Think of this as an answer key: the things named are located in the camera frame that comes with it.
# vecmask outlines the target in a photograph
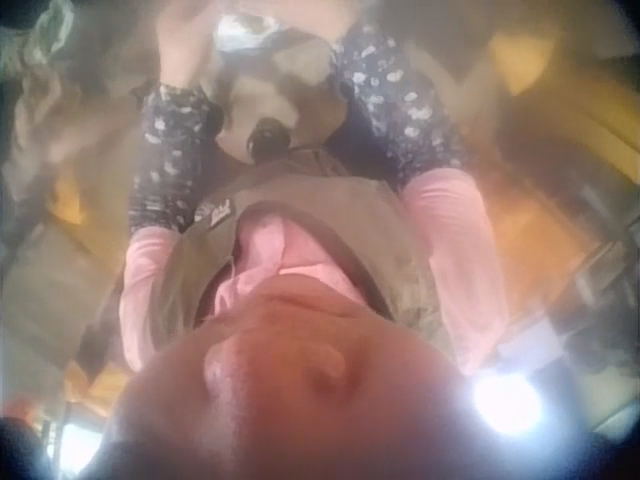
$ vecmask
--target person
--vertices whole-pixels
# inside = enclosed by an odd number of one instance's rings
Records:
[[[373,137],[387,173],[294,149],[208,192],[221,114],[196,85],[225,5],[160,14],[120,304],[138,373],[83,478],[495,477],[465,374],[506,331],[504,286],[432,83],[348,0],[234,9],[332,45],[358,119],[340,135]]]

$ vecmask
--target hand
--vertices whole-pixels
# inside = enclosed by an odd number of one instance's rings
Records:
[[[160,82],[191,88],[206,68],[221,15],[219,0],[170,0],[156,24]]]
[[[355,0],[236,0],[233,10],[273,17],[329,43],[342,38],[355,23],[359,8]]]

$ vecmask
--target nose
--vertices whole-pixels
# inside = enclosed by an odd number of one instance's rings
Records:
[[[212,396],[247,404],[329,401],[348,389],[347,362],[336,348],[278,332],[238,333],[211,347],[204,376]]]

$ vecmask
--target pink shirt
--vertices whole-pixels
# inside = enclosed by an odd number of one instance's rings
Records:
[[[493,352],[509,323],[502,273],[493,232],[475,182],[454,169],[437,169],[414,179],[401,200],[429,253],[442,317],[458,365],[477,370]],[[143,321],[153,280],[179,240],[179,234],[145,228],[131,240],[126,256],[120,322],[124,351],[134,370],[154,351]],[[209,315],[229,310],[275,275],[313,277],[361,304],[365,300],[331,256],[309,233],[278,215],[239,225],[242,255],[233,273],[211,299]]]

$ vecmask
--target clothing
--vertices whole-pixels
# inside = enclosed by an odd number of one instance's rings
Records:
[[[374,52],[366,46],[363,49],[365,44],[373,45]],[[376,57],[375,46],[382,44],[388,48],[380,48]],[[361,106],[371,104],[371,97],[363,98],[359,92],[372,90],[364,88],[361,76],[353,72],[362,73],[363,68],[377,72],[383,69],[381,62],[391,68],[387,82],[369,85],[379,87],[377,91],[388,103],[378,110],[374,100],[373,108],[361,109],[364,128],[386,145],[386,158],[393,166],[388,180],[404,189],[405,207],[418,225],[431,262],[438,265],[438,275],[444,279],[440,282],[436,275],[438,296],[447,304],[443,306],[448,315],[444,322],[459,364],[472,371],[486,359],[508,322],[491,227],[473,180],[457,170],[465,155],[455,128],[434,101],[431,84],[416,80],[393,42],[366,24],[354,27],[336,48],[336,74],[347,84],[355,83],[354,95]],[[216,107],[198,101],[198,96],[161,86],[147,102],[148,148],[141,157],[131,196],[133,235],[120,310],[125,355],[134,369],[141,368],[153,353],[141,329],[151,285],[180,233],[193,221],[203,196],[195,185],[200,168],[197,146],[202,143],[208,109]],[[187,116],[184,123],[181,114]],[[434,241],[438,235],[447,241]],[[365,303],[322,245],[294,222],[273,214],[247,219],[239,226],[238,243],[242,254],[234,272],[211,299],[209,315],[232,308],[265,279],[289,273],[311,276],[351,300]]]

